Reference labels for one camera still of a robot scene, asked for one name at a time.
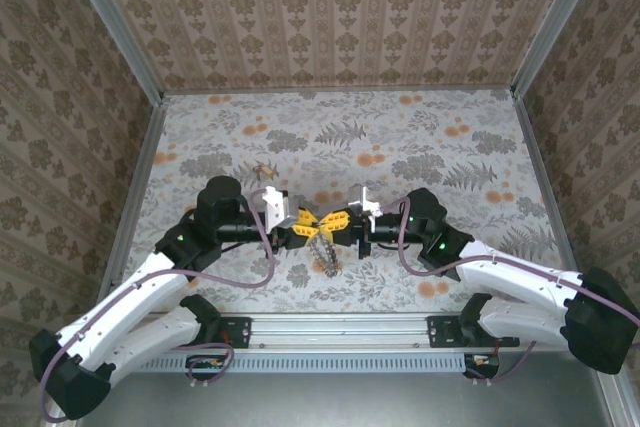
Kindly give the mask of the grey metal panel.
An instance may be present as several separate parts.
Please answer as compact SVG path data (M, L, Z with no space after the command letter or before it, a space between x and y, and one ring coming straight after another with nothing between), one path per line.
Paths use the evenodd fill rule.
M534 351L510 377L228 374L192 387L135 374L74 427L635 427L616 391L564 354Z

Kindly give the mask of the aluminium table side rail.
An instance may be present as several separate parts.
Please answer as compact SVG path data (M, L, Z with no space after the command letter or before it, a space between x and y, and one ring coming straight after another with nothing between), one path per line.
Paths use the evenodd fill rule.
M133 237L144 201L146 186L152 170L158 143L162 135L167 105L161 101L152 109L148 128L131 179L124 210L112 244L97 301L106 298L118 285L126 269Z
M557 308L560 316L564 316L567 302L578 294L575 288L581 286L581 277L533 128L520 98L514 100L514 108L545 208L542 217L546 225L513 228L509 233L509 238L513 241L510 246L515 248L517 257L527 259L529 263L539 263L538 267L533 267L534 293L542 295L544 307L550 306L552 310Z

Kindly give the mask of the black connector board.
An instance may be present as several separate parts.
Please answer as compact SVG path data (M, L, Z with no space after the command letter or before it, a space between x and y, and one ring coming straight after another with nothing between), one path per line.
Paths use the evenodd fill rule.
M493 379L498 375L500 361L497 355L465 354L463 375L470 379Z
M186 375L191 381L210 383L224 370L227 360L227 354L188 356L185 362Z

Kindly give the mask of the aluminium frame post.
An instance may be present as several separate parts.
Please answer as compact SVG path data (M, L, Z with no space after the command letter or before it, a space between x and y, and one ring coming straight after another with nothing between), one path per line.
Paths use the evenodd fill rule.
M578 2L579 0L552 1L511 83L511 92L515 99L526 94L561 32L568 25Z
M105 27L116 43L139 86L153 105L160 105L164 88L161 86L151 63L147 60L125 14L116 0L90 0Z

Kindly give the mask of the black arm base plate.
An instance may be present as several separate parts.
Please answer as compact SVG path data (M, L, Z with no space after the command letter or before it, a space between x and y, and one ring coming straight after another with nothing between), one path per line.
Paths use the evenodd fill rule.
M251 332L250 317L220 317L206 322L194 343L223 343L234 349L247 349Z
M463 324L458 316L437 315L427 318L431 348L489 348L519 347L520 340L514 337L497 338L484 331L477 322Z

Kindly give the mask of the aluminium mounting rail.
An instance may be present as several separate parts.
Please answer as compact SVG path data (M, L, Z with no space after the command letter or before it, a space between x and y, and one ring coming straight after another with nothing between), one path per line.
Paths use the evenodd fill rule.
M227 314L222 317L250 317L252 332L249 347L257 351L485 351L489 348L431 348L427 318L458 313L380 313L380 314ZM519 347L534 343L551 351L568 348L560 334L560 322L543 315L521 318L509 315L487 332L494 337L514 337Z

